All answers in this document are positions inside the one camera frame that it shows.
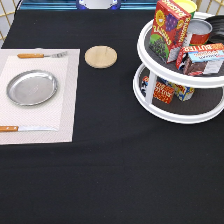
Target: food box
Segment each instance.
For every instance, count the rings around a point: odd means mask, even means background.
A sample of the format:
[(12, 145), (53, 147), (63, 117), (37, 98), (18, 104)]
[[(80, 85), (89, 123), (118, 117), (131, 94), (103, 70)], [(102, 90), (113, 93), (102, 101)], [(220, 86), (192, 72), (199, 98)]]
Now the food box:
[[(146, 87), (148, 86), (149, 77), (145, 76), (142, 79), (141, 92), (143, 96), (146, 96)], [(174, 95), (174, 88), (164, 85), (161, 82), (156, 82), (153, 97), (169, 104)]]
[(224, 60), (224, 51), (190, 52), (184, 67), (185, 75), (218, 73)]
[(189, 75), (217, 73), (223, 63), (223, 50), (224, 46), (221, 43), (182, 47), (176, 67), (179, 70), (184, 69), (184, 74)]
[(192, 97), (192, 95), (193, 95), (193, 93), (194, 93), (194, 91), (195, 91), (195, 89), (192, 88), (192, 87), (186, 87), (186, 86), (182, 86), (182, 85), (174, 84), (174, 83), (169, 82), (169, 81), (167, 81), (167, 80), (165, 80), (165, 79), (162, 79), (162, 78), (160, 78), (160, 79), (161, 79), (161, 81), (162, 81), (163, 83), (165, 83), (167, 86), (170, 86), (170, 87), (173, 87), (173, 88), (174, 88), (174, 90), (175, 90), (175, 95), (176, 95), (176, 96), (178, 97), (178, 99), (181, 100), (181, 101), (189, 100), (189, 99)]
[(190, 20), (191, 14), (174, 1), (157, 2), (149, 47), (165, 63), (177, 59)]

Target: tin can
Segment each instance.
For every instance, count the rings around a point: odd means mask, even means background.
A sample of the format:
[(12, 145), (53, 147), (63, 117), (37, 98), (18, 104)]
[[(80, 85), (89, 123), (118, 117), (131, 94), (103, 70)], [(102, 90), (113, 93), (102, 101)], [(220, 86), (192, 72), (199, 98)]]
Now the tin can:
[(191, 14), (191, 18), (194, 18), (194, 13), (197, 10), (197, 5), (191, 0), (174, 0), (181, 8)]
[(206, 44), (212, 25), (202, 19), (192, 19), (187, 29), (187, 35), (183, 42), (183, 47)]

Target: round wooden board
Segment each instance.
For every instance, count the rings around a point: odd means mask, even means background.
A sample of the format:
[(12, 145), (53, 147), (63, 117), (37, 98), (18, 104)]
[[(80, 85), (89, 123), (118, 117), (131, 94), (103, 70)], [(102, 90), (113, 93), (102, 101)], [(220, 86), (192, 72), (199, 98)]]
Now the round wooden board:
[(94, 68), (108, 68), (117, 61), (117, 53), (107, 46), (95, 46), (86, 51), (85, 60)]

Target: butter knife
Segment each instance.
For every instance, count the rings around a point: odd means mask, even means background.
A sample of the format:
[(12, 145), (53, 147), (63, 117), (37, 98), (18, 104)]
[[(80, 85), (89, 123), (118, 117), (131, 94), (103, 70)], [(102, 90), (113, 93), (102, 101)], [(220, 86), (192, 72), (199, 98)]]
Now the butter knife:
[(62, 58), (68, 54), (67, 51), (61, 52), (58, 54), (51, 54), (51, 55), (46, 55), (46, 54), (18, 54), (18, 58), (45, 58), (45, 57), (51, 57), (51, 58)]
[(0, 126), (0, 132), (16, 131), (57, 131), (57, 129), (43, 126)]

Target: metal plate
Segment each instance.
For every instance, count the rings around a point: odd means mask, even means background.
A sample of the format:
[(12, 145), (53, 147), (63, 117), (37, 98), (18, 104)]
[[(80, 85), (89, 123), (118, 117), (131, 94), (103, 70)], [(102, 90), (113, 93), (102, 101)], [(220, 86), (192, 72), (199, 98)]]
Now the metal plate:
[(7, 95), (16, 104), (31, 106), (50, 99), (57, 86), (57, 80), (50, 72), (32, 70), (14, 77), (7, 86)]

